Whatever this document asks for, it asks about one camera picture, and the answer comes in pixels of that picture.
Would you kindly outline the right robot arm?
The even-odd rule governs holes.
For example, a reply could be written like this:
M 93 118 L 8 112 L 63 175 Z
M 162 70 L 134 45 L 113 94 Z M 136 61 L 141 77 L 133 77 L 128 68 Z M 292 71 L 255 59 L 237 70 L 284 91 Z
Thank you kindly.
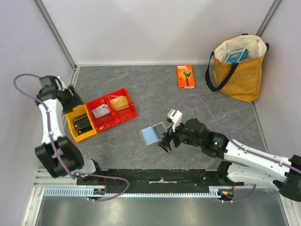
M 220 185 L 254 184 L 269 187 L 296 202 L 301 200 L 301 157 L 272 155 L 248 147 L 222 133 L 210 131 L 198 119 L 185 123 L 168 118 L 171 124 L 159 146 L 167 153 L 180 144 L 201 149 L 202 153 L 221 159 L 215 179 Z

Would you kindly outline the black credit card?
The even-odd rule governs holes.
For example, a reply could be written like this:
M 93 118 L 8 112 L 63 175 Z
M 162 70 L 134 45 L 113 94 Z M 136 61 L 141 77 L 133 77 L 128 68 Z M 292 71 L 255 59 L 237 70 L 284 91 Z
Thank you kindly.
M 90 121 L 88 118 L 83 118 L 80 120 L 76 120 L 73 122 L 74 128 L 79 133 L 84 133 L 86 131 L 90 131 L 92 129 L 92 126 L 90 124 Z

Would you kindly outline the grey card holder wallet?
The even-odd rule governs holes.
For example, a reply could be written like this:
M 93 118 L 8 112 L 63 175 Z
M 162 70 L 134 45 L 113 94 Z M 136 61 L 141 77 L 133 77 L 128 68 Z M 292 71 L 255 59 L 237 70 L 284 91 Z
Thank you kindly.
M 152 126 L 146 127 L 140 130 L 139 136 L 142 140 L 144 147 L 148 147 L 151 145 L 156 145 L 160 141 L 162 141 L 163 133 L 167 132 L 166 124 L 161 121 Z

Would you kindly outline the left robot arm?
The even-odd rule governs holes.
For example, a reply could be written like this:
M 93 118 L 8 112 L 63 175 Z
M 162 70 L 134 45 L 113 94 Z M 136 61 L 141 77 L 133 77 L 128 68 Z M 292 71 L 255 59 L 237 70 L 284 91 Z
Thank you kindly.
M 66 86 L 60 77 L 44 76 L 39 81 L 35 103 L 42 114 L 43 137 L 35 148 L 37 158 L 53 178 L 70 176 L 78 185 L 100 184 L 103 173 L 99 164 L 85 159 L 63 128 L 63 116 L 82 106 L 82 99 L 74 86 Z

